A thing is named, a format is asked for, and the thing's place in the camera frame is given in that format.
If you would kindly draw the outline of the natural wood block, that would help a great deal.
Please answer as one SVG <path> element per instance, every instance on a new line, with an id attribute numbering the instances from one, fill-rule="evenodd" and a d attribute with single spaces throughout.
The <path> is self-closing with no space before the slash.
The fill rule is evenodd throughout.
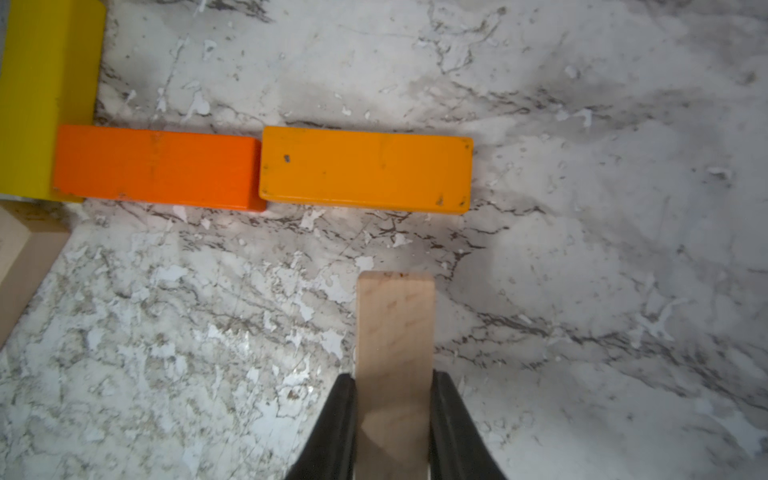
<path id="1" fill-rule="evenodd" d="M 5 343 L 70 237 L 38 205 L 1 202 L 1 342 Z"/>
<path id="2" fill-rule="evenodd" d="M 357 479 L 426 479 L 436 288 L 431 275 L 357 282 Z"/>

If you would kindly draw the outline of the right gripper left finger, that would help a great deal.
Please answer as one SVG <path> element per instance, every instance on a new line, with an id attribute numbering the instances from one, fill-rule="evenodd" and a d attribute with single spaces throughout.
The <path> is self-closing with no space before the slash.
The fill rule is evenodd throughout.
<path id="1" fill-rule="evenodd" d="M 358 396 L 349 373 L 340 374 L 286 479 L 349 480 L 354 477 Z"/>

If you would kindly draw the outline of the yellow block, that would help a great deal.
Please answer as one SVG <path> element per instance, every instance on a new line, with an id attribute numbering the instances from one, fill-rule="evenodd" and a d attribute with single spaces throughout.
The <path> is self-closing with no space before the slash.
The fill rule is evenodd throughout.
<path id="1" fill-rule="evenodd" d="M 1 69 L 1 191 L 68 201 L 53 188 L 58 128 L 89 125 L 107 9 L 103 2 L 13 1 Z"/>

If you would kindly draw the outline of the red orange block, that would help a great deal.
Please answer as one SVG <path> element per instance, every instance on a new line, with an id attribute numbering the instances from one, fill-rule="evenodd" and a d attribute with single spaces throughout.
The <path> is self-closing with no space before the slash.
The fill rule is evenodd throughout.
<path id="1" fill-rule="evenodd" d="M 260 150 L 252 137 L 62 125 L 53 187 L 87 198 L 262 212 Z"/>

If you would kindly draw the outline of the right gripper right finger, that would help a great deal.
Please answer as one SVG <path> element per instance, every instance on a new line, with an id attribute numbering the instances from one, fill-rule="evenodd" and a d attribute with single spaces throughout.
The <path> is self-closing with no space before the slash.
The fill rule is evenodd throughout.
<path id="1" fill-rule="evenodd" d="M 437 370 L 433 371 L 430 392 L 429 462 L 432 480 L 507 479 L 450 375 Z"/>

